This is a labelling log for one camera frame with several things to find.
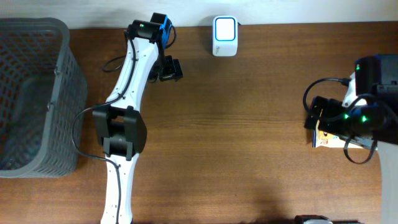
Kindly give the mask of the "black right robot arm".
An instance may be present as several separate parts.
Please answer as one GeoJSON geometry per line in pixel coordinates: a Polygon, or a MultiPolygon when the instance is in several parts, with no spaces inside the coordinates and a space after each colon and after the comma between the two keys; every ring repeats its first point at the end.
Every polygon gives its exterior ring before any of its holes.
{"type": "Polygon", "coordinates": [[[347,92],[343,101],[316,96],[307,102],[304,127],[341,139],[345,157],[349,145],[369,151],[363,164],[378,154],[382,180],[382,223],[397,223],[397,55],[377,54],[357,59],[354,73],[335,78],[347,92]]]}

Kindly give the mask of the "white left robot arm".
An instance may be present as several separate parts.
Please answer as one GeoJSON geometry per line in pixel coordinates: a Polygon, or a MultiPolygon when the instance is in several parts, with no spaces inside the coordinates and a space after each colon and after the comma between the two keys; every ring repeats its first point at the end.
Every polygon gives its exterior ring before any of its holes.
{"type": "Polygon", "coordinates": [[[107,160],[106,199],[102,223],[133,221],[131,195],[134,168],[147,140],[140,113],[148,81],[177,81],[180,62],[164,52],[173,42],[171,20],[153,13],[149,21],[135,20],[125,31],[127,51],[121,73],[106,102],[93,110],[99,144],[107,160]]]}

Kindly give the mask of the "beige wet wipes pack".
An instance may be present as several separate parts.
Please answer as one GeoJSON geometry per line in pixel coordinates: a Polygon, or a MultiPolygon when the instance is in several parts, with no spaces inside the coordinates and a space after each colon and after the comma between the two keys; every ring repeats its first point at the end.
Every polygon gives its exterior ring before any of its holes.
{"type": "Polygon", "coordinates": [[[345,141],[330,133],[319,130],[320,122],[317,121],[316,129],[312,134],[312,147],[329,147],[329,148],[342,148],[345,141]]]}

